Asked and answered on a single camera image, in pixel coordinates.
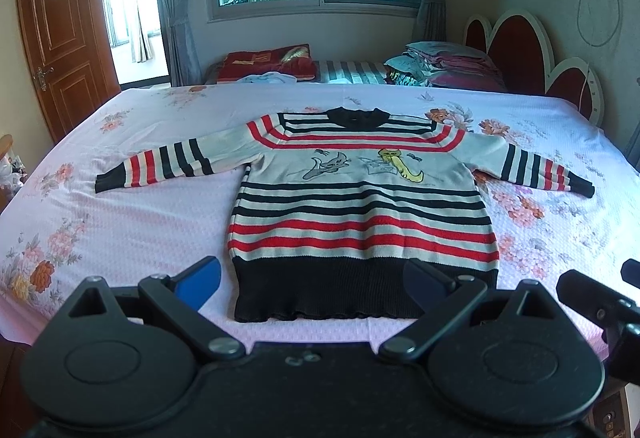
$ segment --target sweater cuff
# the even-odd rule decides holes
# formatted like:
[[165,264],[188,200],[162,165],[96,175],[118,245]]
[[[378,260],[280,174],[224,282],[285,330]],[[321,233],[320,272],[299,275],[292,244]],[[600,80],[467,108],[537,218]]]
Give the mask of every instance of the sweater cuff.
[[107,171],[105,174],[99,174],[95,178],[95,192],[101,193],[110,189],[124,187],[126,177],[127,173],[124,169],[123,162],[118,167],[114,167],[111,171]]
[[596,192],[596,189],[593,187],[593,184],[577,176],[577,174],[569,173],[569,190],[582,196],[586,196],[587,198],[593,198],[593,195]]

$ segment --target electrical cable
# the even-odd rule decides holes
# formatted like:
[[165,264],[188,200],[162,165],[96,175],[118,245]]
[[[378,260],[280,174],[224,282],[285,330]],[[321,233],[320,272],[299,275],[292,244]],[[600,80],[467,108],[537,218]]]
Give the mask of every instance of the electrical cable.
[[[580,27],[580,9],[582,8],[582,0],[578,0],[578,10],[576,14],[576,25],[578,28],[578,34],[580,34],[580,37],[582,38],[582,40],[586,44],[588,44],[590,47],[601,48],[603,46],[606,46],[607,44],[610,43],[610,41],[613,39],[616,33],[620,30],[620,27],[622,26],[622,0],[616,0],[616,1],[618,5],[618,19],[616,21],[616,27],[613,29],[613,32],[611,32],[611,35],[607,37],[605,41],[603,41],[602,43],[593,43],[593,38],[595,35],[595,24],[593,23],[593,15],[591,14],[591,0],[587,0],[587,10],[589,11],[589,19],[591,21],[591,40],[592,41],[588,41],[585,38],[584,34],[582,33],[582,28]],[[584,91],[587,88],[587,81],[589,80],[590,70],[591,70],[591,63],[587,62],[587,71],[585,72],[585,75],[584,75],[584,83],[582,84],[582,89],[580,90],[580,98],[578,99],[578,111],[582,110],[582,98],[584,97]]]

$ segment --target striped sweater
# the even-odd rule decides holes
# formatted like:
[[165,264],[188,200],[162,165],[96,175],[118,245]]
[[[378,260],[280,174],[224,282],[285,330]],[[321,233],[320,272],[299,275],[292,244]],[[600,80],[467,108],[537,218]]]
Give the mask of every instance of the striped sweater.
[[97,193],[248,164],[228,231],[236,320],[413,318],[404,260],[495,285],[498,246],[473,170],[591,197],[590,182],[494,135],[344,108],[278,113],[134,155]]

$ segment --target sweater sleeve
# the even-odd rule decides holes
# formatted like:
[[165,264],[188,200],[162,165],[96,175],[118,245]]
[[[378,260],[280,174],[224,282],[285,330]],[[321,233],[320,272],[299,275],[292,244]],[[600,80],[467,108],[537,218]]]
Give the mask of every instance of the sweater sleeve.
[[277,125],[277,115],[265,115],[236,128],[143,151],[99,174],[95,192],[141,187],[178,176],[221,173],[251,163],[277,145],[270,139]]
[[472,171],[535,189],[573,191],[593,197],[593,184],[553,160],[510,144],[498,135],[464,133],[451,153]]

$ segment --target screw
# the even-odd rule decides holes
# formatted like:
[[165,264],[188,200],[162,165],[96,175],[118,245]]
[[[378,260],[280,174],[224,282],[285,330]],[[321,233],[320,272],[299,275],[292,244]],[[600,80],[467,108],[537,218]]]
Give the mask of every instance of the screw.
[[209,343],[209,350],[216,355],[228,357],[237,354],[240,350],[240,342],[233,337],[218,337]]
[[306,360],[306,362],[318,362],[322,357],[314,352],[304,352],[302,354],[302,358]]
[[287,357],[284,362],[287,366],[302,366],[304,360],[299,357]]
[[383,347],[392,355],[408,355],[415,351],[415,342],[407,337],[391,337],[385,341]]

